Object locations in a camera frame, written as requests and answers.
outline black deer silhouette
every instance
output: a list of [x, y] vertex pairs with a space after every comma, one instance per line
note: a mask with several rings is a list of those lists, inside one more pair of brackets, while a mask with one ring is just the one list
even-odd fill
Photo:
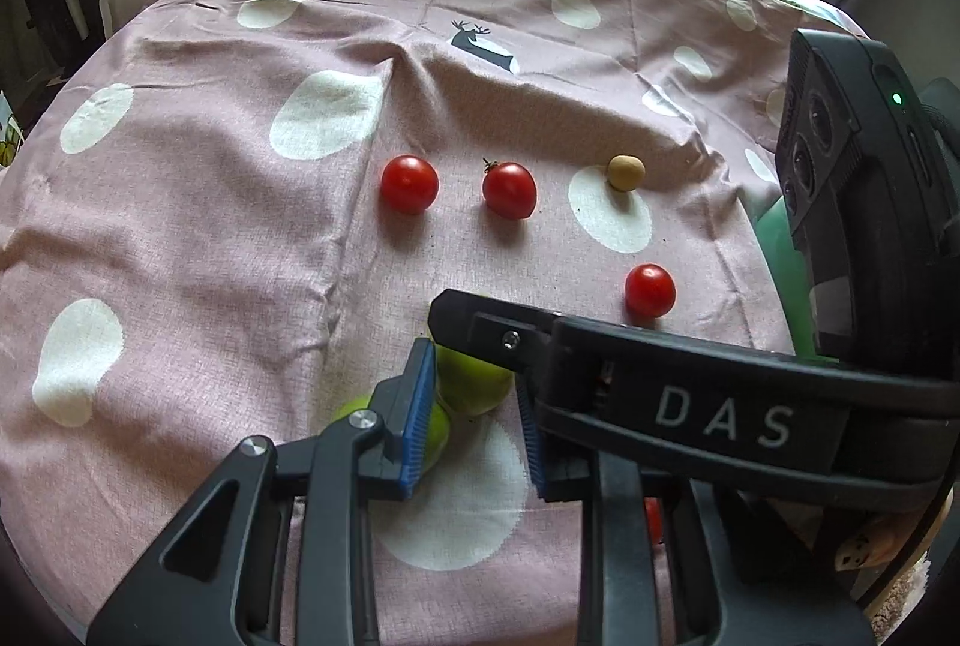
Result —
[[484, 61], [489, 61], [491, 64], [496, 64], [498, 67], [503, 67], [507, 72], [510, 72], [510, 64], [512, 60], [514, 60], [512, 55], [496, 53], [495, 50], [481, 48], [476, 43], [477, 34], [481, 36], [483, 34], [489, 34], [489, 29], [484, 29], [483, 26], [477, 26], [477, 24], [473, 24], [473, 28], [468, 29], [467, 24], [464, 24], [463, 21], [453, 21], [453, 26], [458, 29], [457, 34], [454, 34], [453, 39], [450, 41], [450, 44], [453, 45], [454, 48], [466, 50], [467, 53], [473, 53], [477, 58], [482, 58]]

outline small beige ball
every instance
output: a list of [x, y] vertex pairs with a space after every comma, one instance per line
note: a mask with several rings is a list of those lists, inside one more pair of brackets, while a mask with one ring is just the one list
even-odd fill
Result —
[[607, 165], [607, 181], [617, 191], [632, 191], [646, 178], [647, 168], [637, 156], [613, 156]]

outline green plastic object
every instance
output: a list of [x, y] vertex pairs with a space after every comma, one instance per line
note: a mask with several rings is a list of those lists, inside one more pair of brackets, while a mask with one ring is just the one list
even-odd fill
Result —
[[806, 278], [806, 263], [790, 240], [790, 224], [786, 218], [783, 197], [760, 216], [754, 224], [754, 231], [774, 279], [776, 292], [781, 298], [781, 305], [784, 306], [797, 356], [801, 359], [829, 361], [817, 353], [813, 344], [813, 315], [810, 313], [810, 283]]

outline green apple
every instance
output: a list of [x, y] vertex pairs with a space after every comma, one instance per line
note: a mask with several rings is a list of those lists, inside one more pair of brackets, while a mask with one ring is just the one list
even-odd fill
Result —
[[[366, 406], [370, 405], [370, 398], [372, 396], [373, 395], [357, 397], [357, 399], [352, 399], [339, 406], [339, 408], [334, 411], [330, 423], [333, 424], [334, 421], [345, 419], [354, 411], [362, 411]], [[433, 467], [434, 464], [437, 464], [437, 459], [440, 459], [440, 454], [443, 454], [448, 440], [450, 440], [450, 417], [446, 414], [442, 406], [434, 402], [433, 408], [430, 409], [430, 423], [427, 424], [426, 428], [424, 473]]]
[[508, 369], [437, 345], [437, 392], [454, 413], [480, 416], [493, 411], [510, 393], [514, 379]]

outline camera lens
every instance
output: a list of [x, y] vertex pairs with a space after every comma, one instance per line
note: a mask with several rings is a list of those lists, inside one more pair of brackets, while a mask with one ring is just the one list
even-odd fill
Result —
[[790, 214], [795, 215], [797, 213], [797, 190], [793, 187], [793, 181], [784, 183], [784, 202]]
[[810, 148], [806, 146], [803, 137], [797, 138], [797, 144], [793, 149], [793, 173], [806, 192], [813, 194], [813, 160], [810, 158]]
[[819, 94], [810, 96], [810, 125], [813, 127], [813, 133], [823, 146], [824, 151], [829, 151], [833, 143], [833, 122], [830, 120], [830, 111], [827, 103]]

